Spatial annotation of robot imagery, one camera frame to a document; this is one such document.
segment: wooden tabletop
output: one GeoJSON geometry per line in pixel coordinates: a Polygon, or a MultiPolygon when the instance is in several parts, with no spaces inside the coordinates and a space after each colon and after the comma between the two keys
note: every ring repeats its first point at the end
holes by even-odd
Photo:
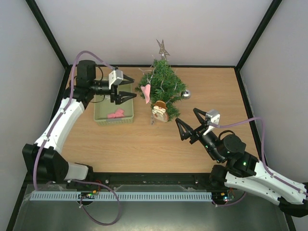
{"type": "MultiPolygon", "coordinates": [[[[120,68],[135,79],[142,77],[136,67],[120,68]]],[[[110,69],[103,68],[105,76],[110,69]]],[[[247,119],[244,103],[233,68],[177,68],[177,75],[188,85],[192,96],[178,102],[180,118],[192,128],[199,126],[193,108],[216,109],[221,125],[247,119]]],[[[93,120],[90,103],[74,124],[64,144],[62,156],[70,162],[93,166],[95,172],[199,173],[211,172],[216,164],[200,142],[181,141],[174,121],[151,121],[151,108],[140,96],[133,99],[134,123],[99,126],[93,120]]],[[[249,124],[232,128],[247,144],[246,151],[257,156],[249,124]]],[[[218,135],[223,129],[214,129],[218,135]]]]}

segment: small artificial christmas tree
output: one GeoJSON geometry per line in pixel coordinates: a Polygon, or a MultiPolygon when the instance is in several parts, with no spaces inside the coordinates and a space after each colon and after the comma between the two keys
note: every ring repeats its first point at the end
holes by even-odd
{"type": "MultiPolygon", "coordinates": [[[[159,45],[162,50],[164,41],[162,44],[159,43],[159,45]]],[[[143,75],[135,90],[140,94],[142,98],[151,102],[152,109],[154,108],[157,101],[165,102],[167,107],[167,121],[171,121],[180,115],[179,110],[174,106],[174,103],[185,99],[183,94],[187,91],[186,85],[181,81],[181,79],[171,69],[171,66],[167,63],[166,55],[169,54],[163,47],[162,59],[154,60],[153,71],[143,75]]]]}

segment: white wall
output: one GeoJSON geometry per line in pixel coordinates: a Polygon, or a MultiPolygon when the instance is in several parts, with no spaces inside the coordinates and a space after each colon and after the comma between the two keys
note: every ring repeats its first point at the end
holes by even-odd
{"type": "Polygon", "coordinates": [[[22,148],[47,127],[63,77],[24,0],[0,0],[0,230],[5,230],[26,174],[22,148]]]}
{"type": "Polygon", "coordinates": [[[37,3],[69,63],[89,50],[111,64],[151,64],[164,39],[171,64],[236,65],[271,0],[37,3]]]}
{"type": "MultiPolygon", "coordinates": [[[[308,4],[284,0],[241,73],[254,114],[266,121],[269,166],[308,182],[308,4]]],[[[306,231],[308,217],[294,218],[306,231]]]]}

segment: black metal frame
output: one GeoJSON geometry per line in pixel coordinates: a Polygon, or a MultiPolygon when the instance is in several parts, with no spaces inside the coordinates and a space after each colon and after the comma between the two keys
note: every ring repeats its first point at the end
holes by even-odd
{"type": "MultiPolygon", "coordinates": [[[[59,89],[59,93],[57,95],[56,103],[54,105],[51,120],[54,117],[55,113],[57,112],[63,93],[65,91],[69,74],[72,68],[72,65],[69,65],[66,58],[64,57],[55,37],[53,36],[47,22],[45,21],[38,5],[36,4],[35,0],[25,0],[31,9],[33,15],[35,16],[37,22],[39,23],[40,27],[42,28],[44,34],[46,35],[48,41],[50,42],[52,48],[54,49],[56,55],[58,56],[63,68],[65,69],[63,80],[61,82],[61,86],[59,89]]],[[[269,21],[275,14],[276,10],[278,9],[282,0],[273,0],[271,5],[269,6],[267,12],[265,13],[262,21],[260,22],[257,30],[255,31],[253,37],[251,38],[247,48],[245,49],[242,57],[240,58],[238,64],[236,66],[206,66],[206,65],[173,65],[173,67],[199,67],[199,68],[233,68],[236,74],[236,78],[238,81],[238,85],[240,88],[240,92],[243,98],[244,106],[246,109],[246,113],[248,118],[253,117],[252,110],[249,104],[249,100],[244,88],[243,80],[240,74],[240,71],[248,59],[250,53],[252,52],[253,48],[255,47],[256,43],[258,42],[259,38],[261,37],[262,33],[264,32],[266,26],[268,25],[269,21]]],[[[116,66],[120,67],[149,67],[150,65],[120,65],[117,64],[116,66]]],[[[256,143],[257,152],[259,157],[261,156],[261,141],[257,131],[257,127],[255,122],[250,122],[250,128],[254,137],[254,141],[256,143]]],[[[173,184],[173,185],[182,185],[184,187],[194,187],[198,189],[207,189],[211,192],[217,192],[217,189],[213,188],[210,183],[208,182],[209,173],[94,173],[95,178],[101,180],[105,183],[108,180],[108,185],[119,185],[119,184],[145,184],[145,185],[153,185],[157,184],[158,182],[164,182],[165,184],[173,184]]],[[[46,183],[45,180],[38,179],[38,183],[46,183]]],[[[24,183],[18,195],[11,219],[9,221],[9,225],[7,227],[7,231],[13,230],[15,225],[18,211],[20,205],[22,203],[24,194],[26,192],[26,187],[28,184],[32,184],[32,177],[29,174],[26,174],[24,183]]],[[[287,224],[291,231],[295,231],[295,226],[292,220],[292,217],[289,215],[285,215],[287,224]]]]}

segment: silver star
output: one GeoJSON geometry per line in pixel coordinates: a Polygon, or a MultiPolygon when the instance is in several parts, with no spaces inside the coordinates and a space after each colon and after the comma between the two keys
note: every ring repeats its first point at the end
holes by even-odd
{"type": "Polygon", "coordinates": [[[166,56],[167,55],[170,56],[170,54],[165,49],[164,40],[162,41],[162,43],[160,43],[157,39],[156,41],[158,42],[158,45],[159,45],[159,54],[162,54],[162,57],[164,57],[167,60],[166,56]]]}

